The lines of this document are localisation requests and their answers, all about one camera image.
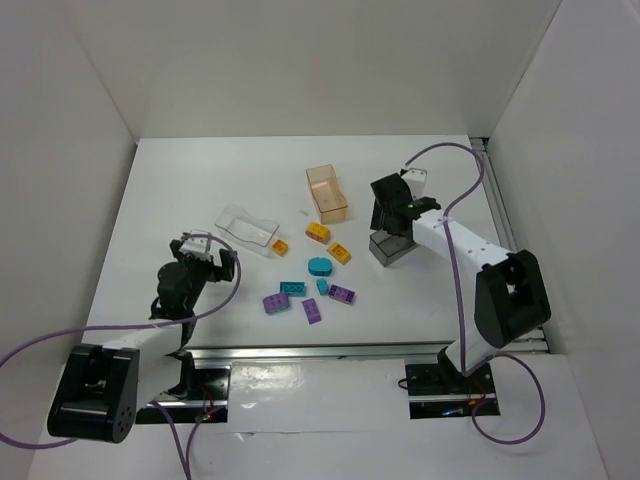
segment clear plastic tray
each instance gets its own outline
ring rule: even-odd
[[[307,169],[307,181],[320,223],[340,222],[347,217],[347,199],[338,188],[333,165]]]
[[[265,257],[271,256],[271,246],[278,240],[276,232],[280,227],[272,220],[255,218],[233,204],[227,205],[215,225],[222,238]]]

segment white cardboard wall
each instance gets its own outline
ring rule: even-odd
[[[639,7],[565,0],[489,144],[612,480],[640,470]]]
[[[60,6],[0,2],[0,354],[86,321],[133,154]],[[69,342],[2,369],[2,431],[37,441]],[[0,444],[0,477],[32,456]]]
[[[487,136],[559,0],[66,0],[138,137]]]

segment lego brick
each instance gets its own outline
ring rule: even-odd
[[[307,295],[307,286],[304,282],[280,282],[280,292],[290,297],[304,297]]]
[[[276,240],[276,243],[271,246],[271,250],[282,256],[287,253],[287,250],[289,250],[289,245],[284,243],[282,240]]]
[[[318,323],[320,320],[322,320],[322,317],[320,316],[320,310],[318,310],[318,304],[313,298],[302,302],[302,307],[304,308],[304,313],[307,316],[309,325],[313,325],[314,323]]]
[[[325,257],[314,257],[309,260],[309,273],[314,277],[328,277],[333,266],[331,260]]]
[[[327,227],[316,222],[311,222],[304,233],[307,234],[307,237],[320,243],[327,243],[329,241],[329,235],[331,235],[331,231]]]
[[[337,285],[331,285],[331,288],[329,289],[329,298],[346,303],[347,305],[353,305],[353,299],[355,296],[356,292]]]
[[[316,285],[318,286],[318,292],[320,292],[320,295],[326,295],[329,293],[329,284],[324,278],[319,278],[316,281]]]
[[[289,297],[286,293],[276,293],[262,299],[264,311],[267,313],[277,313],[286,310],[291,306]]]
[[[349,250],[344,248],[338,242],[332,244],[329,248],[327,248],[327,252],[329,252],[333,258],[338,260],[343,265],[351,260],[351,254],[349,253]]]

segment red wire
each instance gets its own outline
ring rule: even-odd
[[[473,400],[469,400],[469,403],[467,404],[467,407],[469,407],[471,405],[476,405],[478,403],[481,403],[485,398],[487,398],[487,391],[484,389],[482,384],[478,380],[473,378],[473,377],[471,377],[471,380],[473,380],[473,383],[475,383],[476,387],[478,387],[480,389],[480,391],[482,392],[482,397],[478,398],[478,399],[474,398]],[[471,385],[469,385],[469,396],[471,396]]]
[[[198,385],[200,387],[200,390],[202,390],[203,398],[202,398],[202,412],[204,413],[206,411],[205,407],[207,405],[207,399],[209,400],[209,405],[211,405],[211,408],[213,408],[213,398],[211,398],[211,395],[209,395],[209,392],[207,391],[206,388],[204,388],[204,386],[202,385]]]

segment purple lego brick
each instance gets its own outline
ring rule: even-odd
[[[276,313],[291,306],[286,293],[276,293],[265,297],[262,300],[262,304],[264,305],[264,311],[267,313]]]
[[[318,305],[313,298],[302,302],[302,306],[304,307],[304,313],[307,316],[307,320],[309,320],[309,325],[318,323],[320,320],[322,320],[320,311],[318,310]]]
[[[353,299],[356,296],[356,292],[347,290],[346,288],[339,287],[337,285],[331,285],[329,289],[329,298],[338,300],[339,302],[346,303],[347,305],[353,305]]]

